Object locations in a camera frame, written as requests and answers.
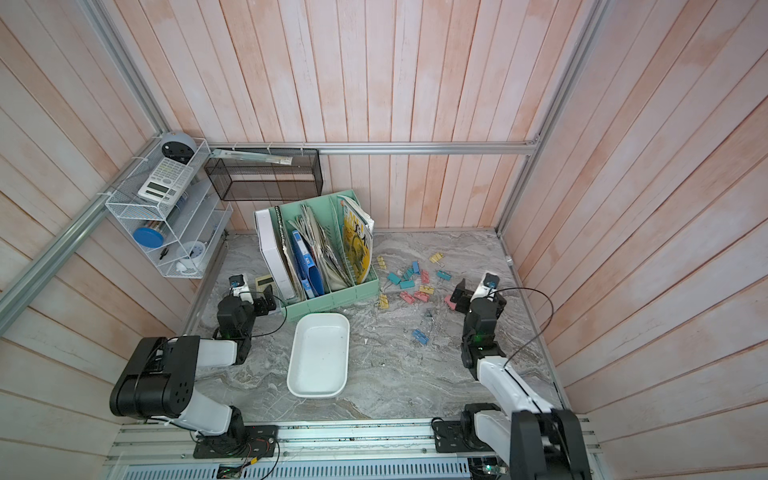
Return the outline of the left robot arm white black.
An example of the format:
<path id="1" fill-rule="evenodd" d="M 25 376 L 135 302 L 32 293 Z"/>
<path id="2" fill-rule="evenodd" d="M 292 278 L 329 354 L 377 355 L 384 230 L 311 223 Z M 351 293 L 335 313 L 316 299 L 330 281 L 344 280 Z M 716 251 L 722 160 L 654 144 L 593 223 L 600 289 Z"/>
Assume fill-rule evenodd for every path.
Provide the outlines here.
<path id="1" fill-rule="evenodd" d="M 253 332 L 256 319 L 286 309 L 272 288 L 251 300 L 230 292 L 217 306 L 218 327 L 212 337 L 141 339 L 111 391 L 111 413 L 162 420 L 205 439 L 243 443 L 247 433 L 242 413 L 199 392 L 197 370 L 242 365 L 260 337 Z"/>

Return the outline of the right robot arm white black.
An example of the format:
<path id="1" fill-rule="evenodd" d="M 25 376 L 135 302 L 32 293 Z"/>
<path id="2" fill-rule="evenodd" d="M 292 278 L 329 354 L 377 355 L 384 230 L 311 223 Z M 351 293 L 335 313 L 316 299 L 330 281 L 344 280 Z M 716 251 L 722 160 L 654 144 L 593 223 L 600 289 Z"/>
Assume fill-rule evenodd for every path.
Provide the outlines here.
<path id="1" fill-rule="evenodd" d="M 473 379 L 494 397 L 494 404 L 469 404 L 462 412 L 460 437 L 470 448 L 487 446 L 511 479 L 590 479 L 588 451 L 580 421 L 572 411 L 555 407 L 527 384 L 496 341 L 496 327 L 507 301 L 505 292 L 486 273 L 470 290 L 464 280 L 449 303 L 464 315 L 461 360 Z"/>

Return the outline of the white plastic storage tray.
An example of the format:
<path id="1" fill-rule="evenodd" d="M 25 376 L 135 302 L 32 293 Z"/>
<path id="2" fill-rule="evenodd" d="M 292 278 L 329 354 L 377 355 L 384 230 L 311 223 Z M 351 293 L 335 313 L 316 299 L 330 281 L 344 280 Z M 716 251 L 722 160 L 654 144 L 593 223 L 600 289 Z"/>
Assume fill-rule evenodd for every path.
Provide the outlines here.
<path id="1" fill-rule="evenodd" d="M 349 320 L 339 313 L 312 313 L 301 318 L 292 345 L 287 388 L 298 398 L 338 396 L 346 386 Z"/>

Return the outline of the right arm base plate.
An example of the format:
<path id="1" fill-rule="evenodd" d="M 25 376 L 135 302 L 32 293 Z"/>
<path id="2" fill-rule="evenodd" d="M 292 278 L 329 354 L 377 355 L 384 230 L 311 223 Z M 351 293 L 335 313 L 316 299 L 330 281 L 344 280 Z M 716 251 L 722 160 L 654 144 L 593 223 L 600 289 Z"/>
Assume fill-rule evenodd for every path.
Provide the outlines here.
<path id="1" fill-rule="evenodd" d="M 470 453 L 478 451 L 464 434 L 460 421 L 446 421 L 434 417 L 430 421 L 433 432 L 435 450 L 438 453 Z"/>

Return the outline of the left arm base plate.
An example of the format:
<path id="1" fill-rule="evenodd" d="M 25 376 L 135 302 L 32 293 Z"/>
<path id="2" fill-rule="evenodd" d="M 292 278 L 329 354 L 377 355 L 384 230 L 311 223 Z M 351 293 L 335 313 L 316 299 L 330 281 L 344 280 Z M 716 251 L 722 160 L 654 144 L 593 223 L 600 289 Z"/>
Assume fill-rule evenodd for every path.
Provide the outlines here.
<path id="1" fill-rule="evenodd" d="M 201 436 L 195 441 L 194 459 L 271 458 L 276 452 L 277 425 L 245 426 L 220 436 Z"/>

